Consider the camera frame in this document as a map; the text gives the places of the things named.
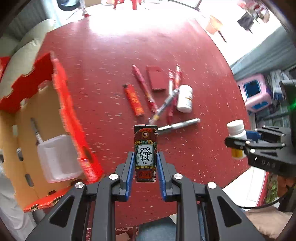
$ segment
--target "pink stool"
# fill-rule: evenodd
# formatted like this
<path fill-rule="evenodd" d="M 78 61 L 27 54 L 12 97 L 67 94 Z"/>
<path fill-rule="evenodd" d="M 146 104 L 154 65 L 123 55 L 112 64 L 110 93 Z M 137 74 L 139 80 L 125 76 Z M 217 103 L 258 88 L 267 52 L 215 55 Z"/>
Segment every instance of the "pink stool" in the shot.
<path fill-rule="evenodd" d="M 256 74 L 240 80 L 237 82 L 237 85 L 248 111 L 256 113 L 272 104 L 272 99 L 267 92 L 268 88 L 262 74 Z"/>

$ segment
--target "plastic container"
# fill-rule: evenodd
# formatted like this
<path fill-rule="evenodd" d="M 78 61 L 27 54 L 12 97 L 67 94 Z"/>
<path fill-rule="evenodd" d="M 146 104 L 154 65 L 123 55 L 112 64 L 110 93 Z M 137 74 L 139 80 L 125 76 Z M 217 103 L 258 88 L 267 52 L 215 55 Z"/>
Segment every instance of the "plastic container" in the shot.
<path fill-rule="evenodd" d="M 243 120 L 234 120 L 227 124 L 227 129 L 230 137 L 247 138 L 247 133 L 244 129 Z M 246 157 L 243 150 L 231 148 L 231 155 L 234 159 L 243 159 Z"/>
<path fill-rule="evenodd" d="M 237 82 L 246 109 L 256 113 L 272 104 L 263 74 L 256 74 Z"/>
<path fill-rule="evenodd" d="M 205 29 L 210 34 L 215 34 L 215 32 L 219 31 L 222 26 L 223 24 L 217 18 L 211 15 Z"/>
<path fill-rule="evenodd" d="M 49 183 L 77 178 L 82 174 L 69 135 L 59 135 L 38 144 L 37 152 L 45 179 Z"/>
<path fill-rule="evenodd" d="M 192 88 L 188 85 L 181 85 L 179 89 L 179 97 L 177 103 L 177 110 L 183 113 L 190 113 L 192 111 Z"/>

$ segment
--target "white pill bottle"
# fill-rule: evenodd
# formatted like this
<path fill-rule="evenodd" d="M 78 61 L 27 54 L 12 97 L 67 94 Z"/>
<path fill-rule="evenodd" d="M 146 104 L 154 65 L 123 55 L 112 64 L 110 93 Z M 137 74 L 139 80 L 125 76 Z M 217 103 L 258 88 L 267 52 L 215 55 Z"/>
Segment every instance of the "white pill bottle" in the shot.
<path fill-rule="evenodd" d="M 183 113 L 190 113 L 192 111 L 192 95 L 193 90 L 188 85 L 181 85 L 179 88 L 179 97 L 177 103 L 177 110 Z"/>
<path fill-rule="evenodd" d="M 247 133 L 244 129 L 243 120 L 234 120 L 227 124 L 227 129 L 230 137 L 247 138 Z M 243 159 L 246 157 L 245 153 L 241 149 L 231 148 L 231 156 L 234 159 Z"/>

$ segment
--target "red table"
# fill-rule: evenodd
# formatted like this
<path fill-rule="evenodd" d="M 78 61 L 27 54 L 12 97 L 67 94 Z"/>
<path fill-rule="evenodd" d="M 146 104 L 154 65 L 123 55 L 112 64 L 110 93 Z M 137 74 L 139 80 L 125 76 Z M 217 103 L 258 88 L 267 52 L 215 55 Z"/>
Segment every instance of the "red table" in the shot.
<path fill-rule="evenodd" d="M 148 80 L 147 65 L 165 73 L 178 63 L 183 84 L 193 88 L 193 111 L 176 112 L 173 122 L 200 118 L 197 126 L 159 136 L 159 151 L 176 170 L 200 183 L 225 187 L 247 168 L 234 160 L 224 145 L 226 124 L 249 121 L 243 99 L 221 52 L 195 19 L 160 11 L 111 11 L 67 24 L 47 34 L 39 52 L 56 53 L 68 75 L 73 103 L 93 152 L 104 171 L 114 172 L 133 150 L 133 127 L 140 123 L 123 92 L 131 83 L 139 95 L 145 118 L 151 116 L 135 77 L 135 64 Z M 167 93 L 155 93 L 160 106 Z M 158 122 L 165 125 L 165 115 Z M 130 200 L 116 206 L 116 227 L 130 227 L 176 212 L 165 203 L 159 184 L 133 183 Z"/>

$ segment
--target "silver pen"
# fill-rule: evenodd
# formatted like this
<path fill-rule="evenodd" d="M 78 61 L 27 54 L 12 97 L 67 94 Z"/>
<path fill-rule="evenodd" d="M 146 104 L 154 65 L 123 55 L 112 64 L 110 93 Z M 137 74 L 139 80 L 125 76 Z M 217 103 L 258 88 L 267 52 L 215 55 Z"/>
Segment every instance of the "silver pen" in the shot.
<path fill-rule="evenodd" d="M 157 112 L 154 114 L 154 116 L 149 120 L 148 124 L 149 125 L 154 125 L 155 122 L 159 119 L 160 115 L 162 114 L 162 112 L 165 110 L 165 108 L 167 106 L 170 105 L 170 103 L 173 101 L 173 99 L 175 98 L 175 96 L 179 93 L 179 88 L 176 88 L 173 91 L 172 95 L 169 95 L 165 102 L 163 103 L 163 105 L 157 110 Z"/>
<path fill-rule="evenodd" d="M 176 124 L 162 126 L 162 127 L 159 127 L 157 129 L 157 133 L 159 135 L 162 135 L 162 134 L 165 134 L 165 133 L 169 133 L 172 130 L 180 129 L 180 128 L 183 128 L 183 127 L 186 127 L 186 126 L 189 126 L 189 125 L 193 125 L 193 124 L 196 124 L 196 123 L 199 123 L 199 122 L 200 122 L 200 119 L 195 118 L 195 119 L 192 119 L 192 120 L 187 120 L 187 121 L 179 122 L 179 123 L 176 123 Z"/>
<path fill-rule="evenodd" d="M 43 140 L 41 138 L 41 135 L 39 133 L 39 130 L 37 129 L 36 122 L 35 122 L 35 119 L 34 118 L 31 118 L 31 125 L 32 125 L 32 128 L 33 128 L 33 131 L 35 132 L 35 135 L 36 135 L 36 139 L 37 139 L 38 144 L 42 143 Z"/>

